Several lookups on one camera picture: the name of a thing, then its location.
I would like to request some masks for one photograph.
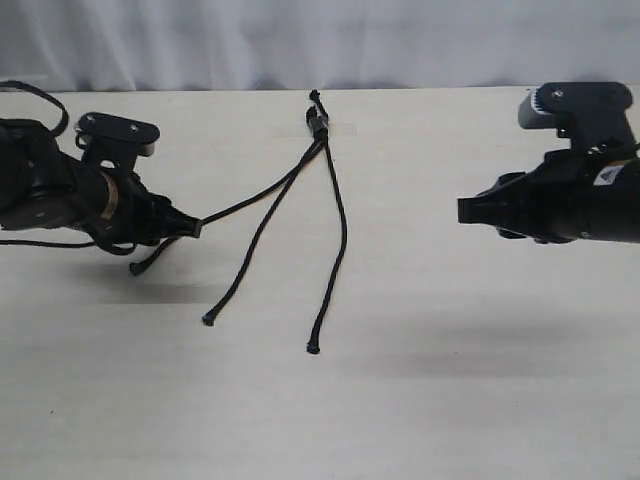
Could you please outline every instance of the white table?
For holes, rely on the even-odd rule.
[[[0,476],[639,478],[638,247],[540,246],[457,223],[457,197],[564,145],[518,127],[525,94],[323,92],[350,240],[319,356],[305,344],[339,239],[324,157],[212,329],[199,318],[268,203],[176,244],[138,279],[99,250],[3,248]],[[206,215],[297,162],[310,143],[306,95],[59,98],[73,119],[157,124],[156,154],[138,171]],[[0,106],[5,118],[56,115],[22,94]],[[640,109],[630,117],[640,127]],[[62,145],[77,155],[72,140],[70,129]]]

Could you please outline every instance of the white curtain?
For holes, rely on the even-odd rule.
[[[639,0],[0,0],[48,90],[640,83]]]

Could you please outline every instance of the white label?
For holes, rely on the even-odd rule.
[[[616,181],[616,177],[620,173],[620,171],[624,168],[626,162],[624,164],[620,163],[612,163],[604,167],[598,173],[598,176],[593,181],[593,184],[597,187],[605,186],[605,185],[613,185],[613,182]]]

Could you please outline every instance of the white backdrop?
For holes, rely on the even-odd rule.
[[[637,0],[3,0],[0,77],[49,90],[640,83]]]

